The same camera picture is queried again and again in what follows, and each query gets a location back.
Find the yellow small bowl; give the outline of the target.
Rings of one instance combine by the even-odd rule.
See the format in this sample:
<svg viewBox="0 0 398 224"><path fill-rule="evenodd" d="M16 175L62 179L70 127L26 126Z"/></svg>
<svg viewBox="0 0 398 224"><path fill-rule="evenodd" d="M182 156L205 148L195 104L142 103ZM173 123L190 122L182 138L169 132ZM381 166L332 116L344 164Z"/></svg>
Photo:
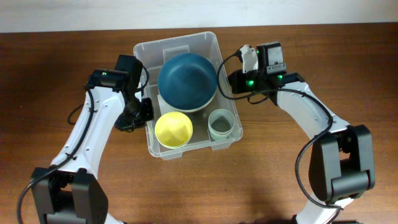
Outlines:
<svg viewBox="0 0 398 224"><path fill-rule="evenodd" d="M187 115L178 111L169 112L157 120L155 136L164 147L178 149L191 140L193 124Z"/></svg>

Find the grey plastic cup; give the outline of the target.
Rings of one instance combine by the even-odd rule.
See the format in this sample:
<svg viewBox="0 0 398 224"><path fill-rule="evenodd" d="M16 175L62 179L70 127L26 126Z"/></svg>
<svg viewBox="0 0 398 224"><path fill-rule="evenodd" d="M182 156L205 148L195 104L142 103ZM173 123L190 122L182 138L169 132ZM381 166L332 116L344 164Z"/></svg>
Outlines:
<svg viewBox="0 0 398 224"><path fill-rule="evenodd" d="M218 135L229 134L233 130L234 124L234 115L226 109L214 110L208 117L210 131Z"/></svg>

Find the clear plastic storage bin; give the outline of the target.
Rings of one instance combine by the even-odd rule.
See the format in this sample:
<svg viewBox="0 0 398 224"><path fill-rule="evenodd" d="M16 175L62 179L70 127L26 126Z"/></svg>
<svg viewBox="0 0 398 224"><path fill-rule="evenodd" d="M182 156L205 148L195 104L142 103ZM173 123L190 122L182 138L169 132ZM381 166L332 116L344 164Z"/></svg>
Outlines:
<svg viewBox="0 0 398 224"><path fill-rule="evenodd" d="M153 40L136 44L133 48L134 55L143 63L150 74L149 82L144 88L143 98L150 98L154 108L154 119L146 125L146 136L149 153L163 160L176 159L183 156L186 151L210 147L219 150L230 147L232 143L243 136L243 128L234 101L224 98L216 92L211 103L200 111L187 113L193 124L191 140L181 148L169 149L161 145L155 136L155 123L161 117L157 95L159 94L157 79L159 72L172 57L192 53L208 59L215 70L222 62L222 56L216 35L210 31L201 32L168 39ZM234 115L235 124L227 139L214 141L208 129L208 117L217 109L226 109Z"/></svg>

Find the cream large bowl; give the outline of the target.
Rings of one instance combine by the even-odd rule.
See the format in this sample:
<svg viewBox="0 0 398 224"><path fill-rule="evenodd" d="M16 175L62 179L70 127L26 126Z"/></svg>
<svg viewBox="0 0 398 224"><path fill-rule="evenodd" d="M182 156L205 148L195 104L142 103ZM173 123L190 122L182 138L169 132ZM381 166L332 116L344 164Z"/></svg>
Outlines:
<svg viewBox="0 0 398 224"><path fill-rule="evenodd" d="M216 91L159 91L159 96L175 111L192 113L208 106L216 95Z"/></svg>

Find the dark blue large bowl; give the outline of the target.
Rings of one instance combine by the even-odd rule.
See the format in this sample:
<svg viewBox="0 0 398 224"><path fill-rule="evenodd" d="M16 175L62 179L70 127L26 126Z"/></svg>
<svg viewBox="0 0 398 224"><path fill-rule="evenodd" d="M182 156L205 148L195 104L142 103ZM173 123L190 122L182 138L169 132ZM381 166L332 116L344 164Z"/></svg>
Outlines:
<svg viewBox="0 0 398 224"><path fill-rule="evenodd" d="M216 71L211 62L197 54L180 54L168 60L159 72L159 91L216 91Z"/></svg>

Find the cream plastic cup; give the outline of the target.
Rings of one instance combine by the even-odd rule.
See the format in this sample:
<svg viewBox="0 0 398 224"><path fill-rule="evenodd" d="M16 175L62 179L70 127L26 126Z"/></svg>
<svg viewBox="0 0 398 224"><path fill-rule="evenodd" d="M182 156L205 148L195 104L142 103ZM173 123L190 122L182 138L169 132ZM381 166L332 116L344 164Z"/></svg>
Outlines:
<svg viewBox="0 0 398 224"><path fill-rule="evenodd" d="M211 138L214 141L219 141L219 140L227 139L228 136L231 134L232 130L230 129L229 131L219 132L219 131L215 131L213 129L209 129L209 132L210 132Z"/></svg>

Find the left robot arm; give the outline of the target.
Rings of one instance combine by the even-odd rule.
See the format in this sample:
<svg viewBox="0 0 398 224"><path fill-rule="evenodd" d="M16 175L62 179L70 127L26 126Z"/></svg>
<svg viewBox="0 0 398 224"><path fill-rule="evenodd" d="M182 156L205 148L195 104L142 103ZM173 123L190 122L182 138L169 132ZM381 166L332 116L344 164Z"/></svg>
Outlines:
<svg viewBox="0 0 398 224"><path fill-rule="evenodd" d="M139 99L149 72L132 55L120 55L112 70L96 69L85 84L86 96L74 128L48 168L34 169L32 191L41 223L119 223L109 213L98 169L113 128L132 132L153 120L150 98Z"/></svg>

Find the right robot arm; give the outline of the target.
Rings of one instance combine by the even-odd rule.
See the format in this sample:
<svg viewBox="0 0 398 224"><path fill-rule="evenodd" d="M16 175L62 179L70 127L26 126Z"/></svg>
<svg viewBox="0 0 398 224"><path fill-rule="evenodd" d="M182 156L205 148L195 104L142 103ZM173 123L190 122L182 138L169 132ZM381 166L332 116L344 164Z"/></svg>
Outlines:
<svg viewBox="0 0 398 224"><path fill-rule="evenodd" d="M332 223L376 183L373 139L328 109L298 72L288 72L280 42L246 44L233 54L243 67L229 75L233 100L264 95L308 136L298 153L295 178L307 198L292 223Z"/></svg>

